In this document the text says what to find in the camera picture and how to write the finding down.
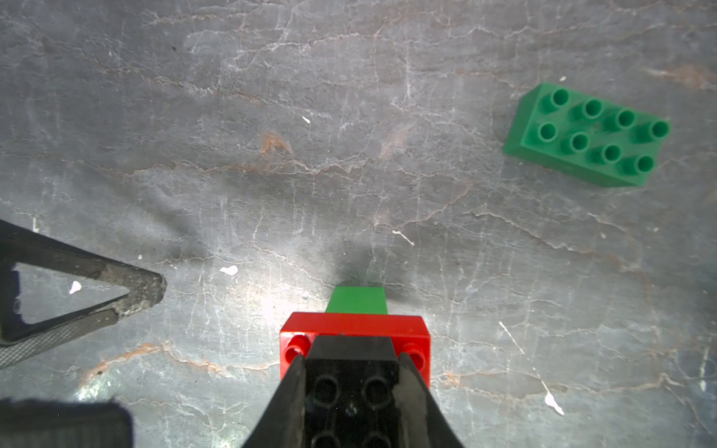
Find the small green lego brick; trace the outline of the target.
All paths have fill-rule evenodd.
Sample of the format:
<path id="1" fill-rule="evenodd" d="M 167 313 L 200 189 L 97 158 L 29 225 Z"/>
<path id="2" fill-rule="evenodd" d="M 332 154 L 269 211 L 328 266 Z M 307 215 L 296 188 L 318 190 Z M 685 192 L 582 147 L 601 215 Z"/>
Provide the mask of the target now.
<path id="1" fill-rule="evenodd" d="M 388 302 L 383 287 L 340 286 L 332 291 L 326 313 L 387 315 Z"/>

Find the red long lego brick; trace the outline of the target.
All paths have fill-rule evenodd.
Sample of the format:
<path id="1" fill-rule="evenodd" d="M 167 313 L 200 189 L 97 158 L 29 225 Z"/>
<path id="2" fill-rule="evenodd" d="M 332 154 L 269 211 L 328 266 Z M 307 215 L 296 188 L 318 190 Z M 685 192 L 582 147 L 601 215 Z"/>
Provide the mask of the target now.
<path id="1" fill-rule="evenodd" d="M 422 317 L 295 312 L 279 332 L 279 375 L 296 357 L 307 356 L 319 336 L 388 337 L 395 353 L 407 354 L 424 382 L 431 383 L 431 335 Z"/>

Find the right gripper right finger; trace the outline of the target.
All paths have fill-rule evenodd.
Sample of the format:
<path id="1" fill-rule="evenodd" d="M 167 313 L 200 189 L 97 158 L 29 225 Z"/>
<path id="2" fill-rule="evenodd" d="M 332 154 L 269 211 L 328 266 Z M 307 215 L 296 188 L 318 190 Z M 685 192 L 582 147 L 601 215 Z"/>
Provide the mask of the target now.
<path id="1" fill-rule="evenodd" d="M 399 447 L 463 447 L 444 418 L 412 358 L 401 353 L 398 382 L 392 389 L 399 413 Z"/>

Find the green long lego brick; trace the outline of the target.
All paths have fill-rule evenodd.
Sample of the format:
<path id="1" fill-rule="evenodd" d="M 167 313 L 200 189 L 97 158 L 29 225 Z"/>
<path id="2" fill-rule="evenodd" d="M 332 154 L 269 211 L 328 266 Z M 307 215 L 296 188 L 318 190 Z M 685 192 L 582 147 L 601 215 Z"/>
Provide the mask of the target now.
<path id="1" fill-rule="evenodd" d="M 503 152 L 603 188 L 643 186 L 671 123 L 543 82 L 519 101 Z"/>

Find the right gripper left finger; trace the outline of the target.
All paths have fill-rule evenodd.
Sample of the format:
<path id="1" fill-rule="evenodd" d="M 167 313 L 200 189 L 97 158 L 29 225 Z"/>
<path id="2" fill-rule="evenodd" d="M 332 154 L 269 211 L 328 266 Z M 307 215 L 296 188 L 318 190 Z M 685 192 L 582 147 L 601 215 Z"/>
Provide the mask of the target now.
<path id="1" fill-rule="evenodd" d="M 305 357 L 291 362 L 244 448 L 304 447 Z"/>

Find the small black lego brick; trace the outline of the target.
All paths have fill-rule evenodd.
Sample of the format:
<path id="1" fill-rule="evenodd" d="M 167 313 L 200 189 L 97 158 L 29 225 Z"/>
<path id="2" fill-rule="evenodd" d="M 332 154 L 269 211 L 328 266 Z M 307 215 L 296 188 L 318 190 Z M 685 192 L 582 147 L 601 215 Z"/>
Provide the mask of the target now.
<path id="1" fill-rule="evenodd" d="M 306 360 L 304 445 L 397 447 L 398 369 L 388 337 L 317 337 Z"/>

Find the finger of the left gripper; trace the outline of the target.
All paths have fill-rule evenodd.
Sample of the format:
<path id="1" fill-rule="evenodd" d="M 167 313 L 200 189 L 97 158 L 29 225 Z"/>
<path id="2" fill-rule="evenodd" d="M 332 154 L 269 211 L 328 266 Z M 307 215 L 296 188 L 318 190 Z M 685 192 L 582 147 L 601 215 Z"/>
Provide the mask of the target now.
<path id="1" fill-rule="evenodd" d="M 3 447 L 132 447 L 131 414 L 113 402 L 2 401 Z"/>
<path id="2" fill-rule="evenodd" d="M 17 308 L 19 263 L 124 287 L 127 292 L 91 307 L 28 324 Z M 108 259 L 48 236 L 1 222 L 1 368 L 117 324 L 164 298 L 167 283 L 155 272 Z"/>

